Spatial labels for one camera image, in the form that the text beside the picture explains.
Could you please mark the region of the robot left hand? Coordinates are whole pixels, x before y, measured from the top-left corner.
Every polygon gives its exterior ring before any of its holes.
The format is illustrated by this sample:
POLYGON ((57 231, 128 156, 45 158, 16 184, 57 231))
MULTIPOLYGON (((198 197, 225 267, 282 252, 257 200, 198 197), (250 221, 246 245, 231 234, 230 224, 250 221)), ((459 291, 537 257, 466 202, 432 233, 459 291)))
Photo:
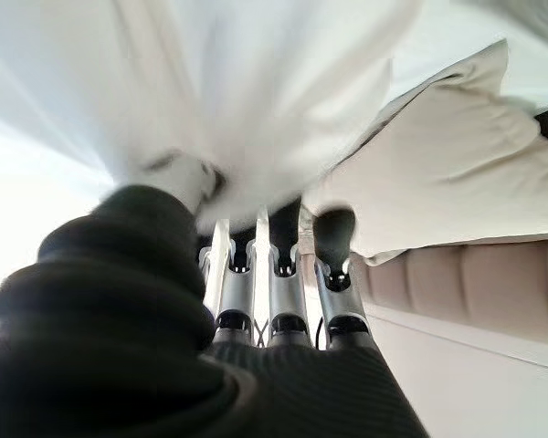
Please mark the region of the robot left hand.
POLYGON ((195 214, 215 172, 135 172, 0 286, 0 437, 423 437, 375 346, 216 339, 195 214))

